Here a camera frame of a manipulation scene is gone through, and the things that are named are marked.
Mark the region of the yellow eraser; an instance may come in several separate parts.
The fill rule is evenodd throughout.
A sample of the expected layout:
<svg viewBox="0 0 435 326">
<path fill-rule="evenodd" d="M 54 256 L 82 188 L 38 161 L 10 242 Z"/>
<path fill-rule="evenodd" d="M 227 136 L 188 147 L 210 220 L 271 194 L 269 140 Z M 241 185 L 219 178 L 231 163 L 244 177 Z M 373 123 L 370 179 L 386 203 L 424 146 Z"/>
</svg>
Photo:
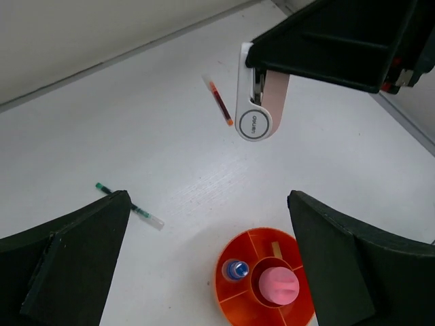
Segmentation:
<svg viewBox="0 0 435 326">
<path fill-rule="evenodd" d="M 278 241 L 272 242 L 271 246 L 272 246 L 274 257 L 276 257 L 277 259 L 283 259 L 279 242 Z"/>
</svg>

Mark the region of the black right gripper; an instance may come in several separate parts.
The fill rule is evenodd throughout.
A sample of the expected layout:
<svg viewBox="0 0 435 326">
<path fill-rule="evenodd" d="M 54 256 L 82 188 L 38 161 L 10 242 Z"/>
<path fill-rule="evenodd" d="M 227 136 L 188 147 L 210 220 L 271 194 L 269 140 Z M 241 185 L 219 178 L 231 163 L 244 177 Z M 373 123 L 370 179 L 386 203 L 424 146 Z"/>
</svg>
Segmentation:
<svg viewBox="0 0 435 326">
<path fill-rule="evenodd" d="M 255 38 L 245 64 L 396 95 L 434 68 L 434 2 L 314 1 Z"/>
</svg>

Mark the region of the pink-capped patterned bottle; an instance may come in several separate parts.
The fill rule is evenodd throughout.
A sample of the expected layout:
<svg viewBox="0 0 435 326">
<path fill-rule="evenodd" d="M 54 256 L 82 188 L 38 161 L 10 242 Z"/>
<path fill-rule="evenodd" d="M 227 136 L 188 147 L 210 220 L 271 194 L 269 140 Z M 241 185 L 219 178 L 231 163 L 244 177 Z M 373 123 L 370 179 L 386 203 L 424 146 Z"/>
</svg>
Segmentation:
<svg viewBox="0 0 435 326">
<path fill-rule="evenodd" d="M 261 274 L 258 285 L 262 297 L 278 306 L 291 304 L 300 292 L 296 274 L 284 267 L 266 269 Z"/>
</svg>

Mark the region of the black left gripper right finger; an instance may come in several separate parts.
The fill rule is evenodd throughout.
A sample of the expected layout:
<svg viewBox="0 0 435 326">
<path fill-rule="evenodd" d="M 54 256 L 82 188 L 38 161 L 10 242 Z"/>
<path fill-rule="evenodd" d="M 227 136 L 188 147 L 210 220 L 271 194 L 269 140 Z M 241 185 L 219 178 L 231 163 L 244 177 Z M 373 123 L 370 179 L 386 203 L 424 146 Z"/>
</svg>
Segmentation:
<svg viewBox="0 0 435 326">
<path fill-rule="evenodd" d="M 291 191 L 288 208 L 319 325 L 434 324 L 434 245 L 302 191 Z"/>
</svg>

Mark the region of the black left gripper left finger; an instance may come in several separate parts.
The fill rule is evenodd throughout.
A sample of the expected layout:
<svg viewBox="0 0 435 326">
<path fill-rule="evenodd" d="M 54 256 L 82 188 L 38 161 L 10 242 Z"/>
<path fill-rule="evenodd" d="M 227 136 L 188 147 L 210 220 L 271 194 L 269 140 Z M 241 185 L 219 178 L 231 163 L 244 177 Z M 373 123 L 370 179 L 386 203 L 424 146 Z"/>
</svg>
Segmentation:
<svg viewBox="0 0 435 326">
<path fill-rule="evenodd" d="M 128 225 L 116 191 L 1 239 L 2 325 L 99 325 Z"/>
</svg>

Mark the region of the pink white mini stapler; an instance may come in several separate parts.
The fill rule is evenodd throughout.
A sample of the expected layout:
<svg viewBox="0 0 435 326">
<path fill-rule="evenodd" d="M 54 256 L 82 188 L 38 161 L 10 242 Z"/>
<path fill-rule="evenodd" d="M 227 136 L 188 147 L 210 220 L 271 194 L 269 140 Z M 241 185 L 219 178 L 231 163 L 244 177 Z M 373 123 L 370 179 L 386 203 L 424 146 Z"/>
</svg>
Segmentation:
<svg viewBox="0 0 435 326">
<path fill-rule="evenodd" d="M 278 129 L 290 76 L 276 71 L 249 68 L 246 59 L 251 43 L 243 43 L 239 55 L 235 128 L 246 141 L 272 136 Z"/>
</svg>

